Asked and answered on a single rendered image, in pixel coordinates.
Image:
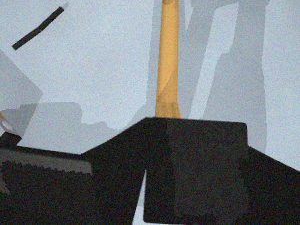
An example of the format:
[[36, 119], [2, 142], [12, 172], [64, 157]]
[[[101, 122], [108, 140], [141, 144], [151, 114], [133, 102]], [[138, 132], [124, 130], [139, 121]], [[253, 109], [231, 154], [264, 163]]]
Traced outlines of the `long wooden-handled scraper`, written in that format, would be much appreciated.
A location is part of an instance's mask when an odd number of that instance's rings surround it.
[[5, 120], [5, 117], [0, 113], [0, 143], [17, 145], [20, 143], [21, 137], [19, 133], [12, 128], [12, 125]]

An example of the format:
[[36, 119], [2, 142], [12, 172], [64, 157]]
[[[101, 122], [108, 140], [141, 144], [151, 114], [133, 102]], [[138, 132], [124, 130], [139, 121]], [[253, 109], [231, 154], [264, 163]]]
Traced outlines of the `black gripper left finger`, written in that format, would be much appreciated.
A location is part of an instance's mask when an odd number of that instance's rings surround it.
[[0, 204], [81, 225], [133, 225], [150, 119], [81, 154], [0, 143]]

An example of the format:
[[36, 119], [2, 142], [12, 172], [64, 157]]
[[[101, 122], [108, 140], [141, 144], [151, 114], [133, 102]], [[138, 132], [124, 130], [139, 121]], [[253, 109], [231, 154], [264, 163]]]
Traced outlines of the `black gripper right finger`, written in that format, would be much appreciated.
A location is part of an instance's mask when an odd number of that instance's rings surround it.
[[248, 147], [246, 225], [300, 225], [300, 170]]

